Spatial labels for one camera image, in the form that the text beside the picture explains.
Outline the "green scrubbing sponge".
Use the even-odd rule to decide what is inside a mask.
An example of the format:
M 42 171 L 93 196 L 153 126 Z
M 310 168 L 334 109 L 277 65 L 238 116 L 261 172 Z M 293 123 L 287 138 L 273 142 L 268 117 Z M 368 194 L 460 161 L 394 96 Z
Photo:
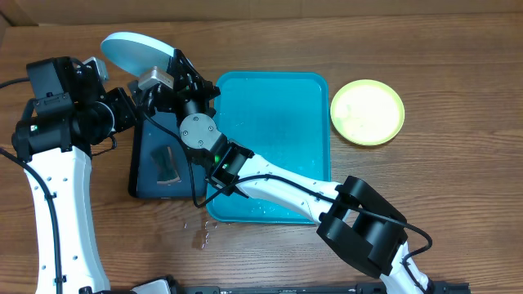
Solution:
M 150 155 L 157 168 L 157 183 L 159 185 L 171 185 L 180 181 L 181 178 L 170 146 L 160 146 L 154 149 Z

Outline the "yellow-green plate front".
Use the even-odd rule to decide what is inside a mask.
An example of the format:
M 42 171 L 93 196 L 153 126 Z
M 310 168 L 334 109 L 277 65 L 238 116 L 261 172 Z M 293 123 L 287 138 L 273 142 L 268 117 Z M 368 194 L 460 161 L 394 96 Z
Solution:
M 399 94 L 383 82 L 360 79 L 334 95 L 331 121 L 337 132 L 356 145 L 377 146 L 392 140 L 405 121 Z

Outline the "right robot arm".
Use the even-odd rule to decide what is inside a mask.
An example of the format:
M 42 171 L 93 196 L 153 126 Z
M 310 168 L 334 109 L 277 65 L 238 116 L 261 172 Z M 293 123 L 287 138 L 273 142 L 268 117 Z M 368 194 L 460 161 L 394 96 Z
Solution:
M 411 252 L 407 234 L 424 231 L 374 188 L 354 176 L 343 183 L 314 180 L 268 162 L 219 131 L 209 105 L 220 90 L 205 80 L 179 49 L 139 54 L 134 99 L 145 118 L 173 112 L 189 163 L 204 168 L 219 194 L 241 193 L 290 209 L 315 223 L 316 233 L 343 261 L 389 293 L 433 293 L 434 283 L 413 262 L 425 247 Z

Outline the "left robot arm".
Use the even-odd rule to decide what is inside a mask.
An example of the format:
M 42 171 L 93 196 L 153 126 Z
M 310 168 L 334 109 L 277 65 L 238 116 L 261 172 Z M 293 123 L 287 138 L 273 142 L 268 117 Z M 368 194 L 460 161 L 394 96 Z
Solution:
M 90 198 L 92 146 L 136 125 L 136 109 L 95 57 L 26 66 L 34 92 L 11 137 L 34 201 L 39 293 L 105 293 Z

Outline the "light blue plate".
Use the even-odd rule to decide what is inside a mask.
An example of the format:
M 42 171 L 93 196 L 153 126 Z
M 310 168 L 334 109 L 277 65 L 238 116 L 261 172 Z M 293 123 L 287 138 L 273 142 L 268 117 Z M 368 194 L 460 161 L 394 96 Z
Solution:
M 114 65 L 139 77 L 154 66 L 166 71 L 175 48 L 144 34 L 117 32 L 101 43 L 101 51 Z

